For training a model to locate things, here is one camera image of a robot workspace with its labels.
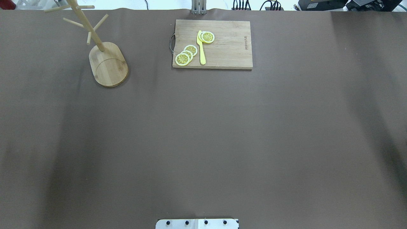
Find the wooden cup storage rack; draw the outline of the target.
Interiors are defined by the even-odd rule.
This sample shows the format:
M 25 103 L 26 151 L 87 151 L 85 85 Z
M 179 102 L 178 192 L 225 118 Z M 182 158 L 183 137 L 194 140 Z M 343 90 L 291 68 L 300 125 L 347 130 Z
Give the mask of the wooden cup storage rack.
M 88 9 L 95 9 L 95 6 L 79 4 L 77 0 L 67 0 L 65 5 L 45 9 L 43 12 L 72 11 L 77 16 L 79 22 L 65 17 L 63 21 L 86 30 L 86 45 L 90 45 L 91 42 L 95 43 L 89 53 L 89 62 L 94 79 L 103 87 L 116 87 L 128 77 L 128 64 L 121 49 L 116 44 L 103 42 L 97 34 L 97 30 L 109 15 L 105 14 L 96 25 L 92 25 L 84 13 L 84 10 Z

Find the yellow plastic knife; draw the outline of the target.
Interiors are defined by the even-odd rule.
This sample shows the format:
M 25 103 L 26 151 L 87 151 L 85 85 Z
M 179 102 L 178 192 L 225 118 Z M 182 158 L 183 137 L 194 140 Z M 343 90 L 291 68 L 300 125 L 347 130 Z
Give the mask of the yellow plastic knife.
M 196 43 L 199 46 L 199 59 L 200 59 L 200 64 L 201 65 L 205 65 L 206 64 L 206 59 L 205 59 L 205 53 L 204 53 L 204 47 L 203 47 L 203 43 L 200 42 L 198 40 L 198 36 L 196 38 Z

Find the lemon slice front left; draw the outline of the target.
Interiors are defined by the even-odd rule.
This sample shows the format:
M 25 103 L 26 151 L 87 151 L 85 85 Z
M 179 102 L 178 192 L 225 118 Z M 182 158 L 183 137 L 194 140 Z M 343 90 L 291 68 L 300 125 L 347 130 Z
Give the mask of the lemon slice front left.
M 175 63 L 178 66 L 186 66 L 189 64 L 189 57 L 186 54 L 181 54 L 179 53 L 178 55 L 176 55 L 175 57 Z

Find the lemon slice middle left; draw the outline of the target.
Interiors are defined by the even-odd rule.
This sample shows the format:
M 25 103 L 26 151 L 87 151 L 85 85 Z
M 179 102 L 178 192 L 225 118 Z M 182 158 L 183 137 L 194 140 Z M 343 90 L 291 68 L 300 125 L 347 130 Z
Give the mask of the lemon slice middle left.
M 192 59 L 194 57 L 193 53 L 189 50 L 184 50 L 181 52 L 181 54 L 186 54 L 188 56 L 189 61 L 192 61 Z

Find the wooden cutting board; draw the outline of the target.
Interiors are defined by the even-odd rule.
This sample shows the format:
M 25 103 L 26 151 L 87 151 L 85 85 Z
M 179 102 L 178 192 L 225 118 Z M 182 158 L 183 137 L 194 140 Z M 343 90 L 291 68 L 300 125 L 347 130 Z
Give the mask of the wooden cutting board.
M 196 43 L 199 30 L 209 31 L 215 35 L 214 42 L 203 43 L 205 65 L 200 64 L 199 46 Z M 251 24 L 249 21 L 177 19 L 174 35 L 175 46 L 172 60 L 174 68 L 180 67 L 175 63 L 175 57 L 187 45 L 195 45 L 198 48 L 198 53 L 183 68 L 237 70 L 251 70 L 253 68 Z

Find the lemon slice under knife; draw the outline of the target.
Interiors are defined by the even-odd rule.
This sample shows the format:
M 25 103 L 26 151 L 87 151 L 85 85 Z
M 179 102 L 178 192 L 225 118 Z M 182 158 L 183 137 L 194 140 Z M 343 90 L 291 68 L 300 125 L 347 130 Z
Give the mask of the lemon slice under knife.
M 202 39 L 202 31 L 198 32 L 198 40 L 202 43 L 205 43 L 205 41 Z

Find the lemon slice by knife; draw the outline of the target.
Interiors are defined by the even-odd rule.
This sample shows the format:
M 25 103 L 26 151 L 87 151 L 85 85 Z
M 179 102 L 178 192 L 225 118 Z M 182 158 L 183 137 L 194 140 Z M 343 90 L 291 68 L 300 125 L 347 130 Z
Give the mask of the lemon slice by knife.
M 210 43 L 214 42 L 215 35 L 212 32 L 209 32 L 209 31 L 202 31 L 201 34 L 200 34 L 200 40 L 203 43 L 210 44 Z

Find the aluminium frame post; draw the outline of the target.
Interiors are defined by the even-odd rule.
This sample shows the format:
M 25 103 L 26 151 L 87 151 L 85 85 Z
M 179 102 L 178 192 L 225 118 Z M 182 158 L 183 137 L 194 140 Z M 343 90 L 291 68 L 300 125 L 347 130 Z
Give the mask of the aluminium frame post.
M 207 0 L 192 0 L 191 6 L 193 15 L 205 15 L 207 13 Z

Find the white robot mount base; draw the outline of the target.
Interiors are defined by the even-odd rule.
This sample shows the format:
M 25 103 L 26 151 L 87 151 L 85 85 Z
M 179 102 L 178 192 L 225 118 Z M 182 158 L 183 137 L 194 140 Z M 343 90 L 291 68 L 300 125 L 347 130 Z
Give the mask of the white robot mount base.
M 156 229 L 239 229 L 238 219 L 161 219 Z

